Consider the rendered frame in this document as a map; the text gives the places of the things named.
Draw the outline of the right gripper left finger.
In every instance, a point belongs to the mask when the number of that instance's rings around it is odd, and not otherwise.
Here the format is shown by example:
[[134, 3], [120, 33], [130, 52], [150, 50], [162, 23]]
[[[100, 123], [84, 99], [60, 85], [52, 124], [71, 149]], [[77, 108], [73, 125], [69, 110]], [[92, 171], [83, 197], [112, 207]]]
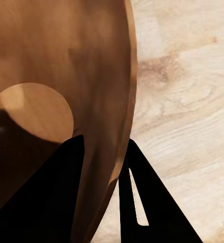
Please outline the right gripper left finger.
[[66, 140], [0, 209], [0, 243], [69, 243], [85, 154]]

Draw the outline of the trash can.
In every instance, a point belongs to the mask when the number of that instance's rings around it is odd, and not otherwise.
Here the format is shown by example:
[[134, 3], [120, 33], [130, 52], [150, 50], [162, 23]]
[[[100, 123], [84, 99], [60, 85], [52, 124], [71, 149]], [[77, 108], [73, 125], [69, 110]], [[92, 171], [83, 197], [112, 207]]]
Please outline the trash can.
[[91, 243], [119, 180], [136, 90], [130, 0], [0, 0], [0, 209], [83, 135], [69, 243]]

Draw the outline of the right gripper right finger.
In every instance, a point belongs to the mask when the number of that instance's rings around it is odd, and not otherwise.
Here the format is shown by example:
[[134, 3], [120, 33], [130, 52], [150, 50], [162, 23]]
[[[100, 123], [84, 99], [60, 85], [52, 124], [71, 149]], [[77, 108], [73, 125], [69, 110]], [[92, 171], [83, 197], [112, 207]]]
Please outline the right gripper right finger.
[[[149, 226], [137, 223], [129, 169]], [[119, 201], [121, 243], [203, 243], [132, 139], [119, 175]]]

